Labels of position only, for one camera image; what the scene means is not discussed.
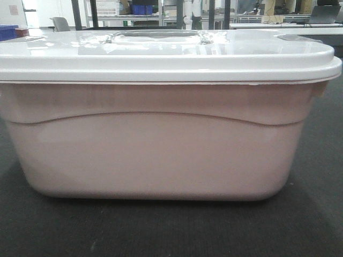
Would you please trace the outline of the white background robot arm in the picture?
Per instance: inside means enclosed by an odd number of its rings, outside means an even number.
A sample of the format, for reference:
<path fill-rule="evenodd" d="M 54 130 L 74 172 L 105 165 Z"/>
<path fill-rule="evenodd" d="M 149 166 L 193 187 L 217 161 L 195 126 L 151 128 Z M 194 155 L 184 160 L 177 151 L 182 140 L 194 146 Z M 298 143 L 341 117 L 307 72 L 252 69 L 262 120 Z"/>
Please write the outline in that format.
<path fill-rule="evenodd" d="M 186 30 L 197 29 L 202 20 L 202 4 L 200 0 L 183 1 L 183 21 Z"/>

